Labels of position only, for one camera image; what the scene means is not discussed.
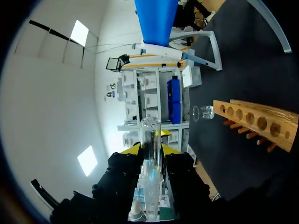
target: white shelving unit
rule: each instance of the white shelving unit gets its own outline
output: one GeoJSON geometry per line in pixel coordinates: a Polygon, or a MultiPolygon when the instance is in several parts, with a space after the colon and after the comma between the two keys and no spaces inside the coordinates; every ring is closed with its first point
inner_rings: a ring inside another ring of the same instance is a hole
{"type": "Polygon", "coordinates": [[[133,72],[134,75],[134,89],[136,98],[136,107],[138,109],[137,113],[137,120],[126,120],[124,122],[124,125],[117,126],[119,131],[127,131],[127,132],[139,132],[139,125],[140,120],[142,117],[140,117],[140,114],[148,113],[148,110],[151,108],[147,108],[143,103],[147,102],[146,94],[144,93],[157,93],[157,108],[158,110],[158,118],[162,121],[162,129],[174,131],[178,130],[178,151],[181,151],[182,149],[182,137],[183,137],[183,130],[189,128],[189,122],[183,121],[183,80],[180,69],[177,67],[164,67],[164,68],[139,68],[139,69],[133,69],[133,70],[126,70],[125,72],[133,72]],[[150,90],[147,90],[146,87],[141,87],[142,85],[139,85],[139,89],[137,89],[137,77],[142,76],[155,76],[156,77],[156,84],[157,84],[157,91],[153,90],[151,88],[150,90]],[[181,122],[180,124],[172,124],[168,120],[168,93],[167,93],[167,82],[172,79],[172,76],[177,76],[180,80],[180,102],[181,102],[181,122]]]}

